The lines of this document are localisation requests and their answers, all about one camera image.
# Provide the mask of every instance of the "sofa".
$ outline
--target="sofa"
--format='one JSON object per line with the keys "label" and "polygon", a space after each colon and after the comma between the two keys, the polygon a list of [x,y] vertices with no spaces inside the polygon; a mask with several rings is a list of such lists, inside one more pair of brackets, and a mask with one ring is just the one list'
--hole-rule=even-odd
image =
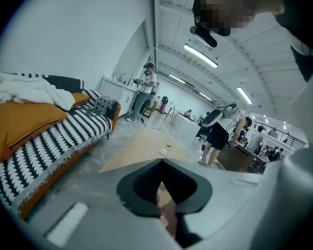
{"label": "sofa", "polygon": [[[98,140],[109,139],[121,106],[108,96],[85,89],[82,80],[42,74],[19,75],[42,77],[57,89],[90,97],[85,104],[66,111],[66,119],[31,138],[7,161],[0,163],[0,200],[9,211],[24,219],[65,170]],[[86,114],[99,97],[104,114],[93,111]]]}

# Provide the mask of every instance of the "wooden tabletop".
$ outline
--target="wooden tabletop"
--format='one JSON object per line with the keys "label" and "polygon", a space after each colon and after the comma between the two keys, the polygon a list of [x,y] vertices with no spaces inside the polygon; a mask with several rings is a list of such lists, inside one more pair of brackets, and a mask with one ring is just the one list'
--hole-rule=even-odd
{"label": "wooden tabletop", "polygon": [[[167,154],[161,154],[160,149],[165,149]],[[143,128],[132,135],[131,138],[114,153],[99,173],[163,157],[187,161],[184,150],[176,145],[173,138],[159,131]]]}

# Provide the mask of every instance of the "railing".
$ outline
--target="railing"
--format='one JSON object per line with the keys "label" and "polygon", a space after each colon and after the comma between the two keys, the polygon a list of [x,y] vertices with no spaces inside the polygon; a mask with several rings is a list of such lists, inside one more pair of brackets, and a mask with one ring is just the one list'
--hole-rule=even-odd
{"label": "railing", "polygon": [[278,141],[282,141],[283,143],[287,144],[288,146],[290,146],[291,148],[295,150],[302,149],[306,145],[305,142],[303,142],[302,140],[299,140],[296,137],[289,135],[288,133],[285,133],[283,131],[280,131],[278,129],[275,129],[274,127],[265,125],[263,123],[254,121],[254,127],[256,130],[259,126],[264,127],[262,133],[270,135],[271,137],[274,137]]}

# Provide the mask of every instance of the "round object on table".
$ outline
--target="round object on table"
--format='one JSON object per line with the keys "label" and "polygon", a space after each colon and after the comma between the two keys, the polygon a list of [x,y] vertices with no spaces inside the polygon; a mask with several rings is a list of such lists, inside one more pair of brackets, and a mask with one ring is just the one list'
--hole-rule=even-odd
{"label": "round object on table", "polygon": [[167,151],[165,149],[160,149],[160,153],[163,155],[167,155]]}

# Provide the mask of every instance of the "black shorts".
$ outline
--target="black shorts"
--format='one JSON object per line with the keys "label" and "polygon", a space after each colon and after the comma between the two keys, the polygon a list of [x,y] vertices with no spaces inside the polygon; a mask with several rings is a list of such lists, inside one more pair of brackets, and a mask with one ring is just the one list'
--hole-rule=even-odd
{"label": "black shorts", "polygon": [[207,137],[207,142],[210,143],[213,148],[221,151],[225,146],[225,142],[228,142],[228,132],[216,122]]}

